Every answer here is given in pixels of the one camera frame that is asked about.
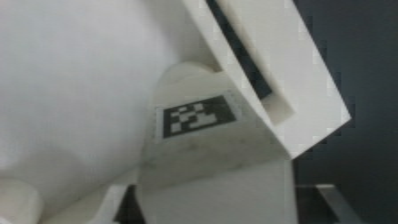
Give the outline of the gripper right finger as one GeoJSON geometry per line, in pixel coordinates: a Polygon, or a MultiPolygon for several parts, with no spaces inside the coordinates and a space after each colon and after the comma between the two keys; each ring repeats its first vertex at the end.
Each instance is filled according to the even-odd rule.
{"type": "Polygon", "coordinates": [[[335,224],[369,224],[356,213],[337,186],[333,184],[319,184],[317,190],[338,217],[338,222],[335,224]]]}

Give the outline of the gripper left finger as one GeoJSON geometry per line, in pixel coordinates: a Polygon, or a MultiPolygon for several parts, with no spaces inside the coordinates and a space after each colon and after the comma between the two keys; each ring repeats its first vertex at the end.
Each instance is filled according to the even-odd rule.
{"type": "Polygon", "coordinates": [[[88,224],[132,224],[134,185],[113,185],[88,224]]]}

